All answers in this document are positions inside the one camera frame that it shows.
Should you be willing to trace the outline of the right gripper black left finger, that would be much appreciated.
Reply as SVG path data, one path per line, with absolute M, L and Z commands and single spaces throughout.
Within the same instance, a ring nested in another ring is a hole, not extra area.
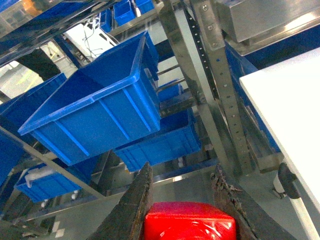
M 153 204 L 153 170 L 147 162 L 89 240 L 141 240 Z

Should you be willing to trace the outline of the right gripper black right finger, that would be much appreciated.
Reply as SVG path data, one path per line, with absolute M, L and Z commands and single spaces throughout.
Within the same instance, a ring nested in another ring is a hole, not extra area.
M 218 163 L 210 175 L 214 205 L 236 222 L 237 240 L 294 240 Z

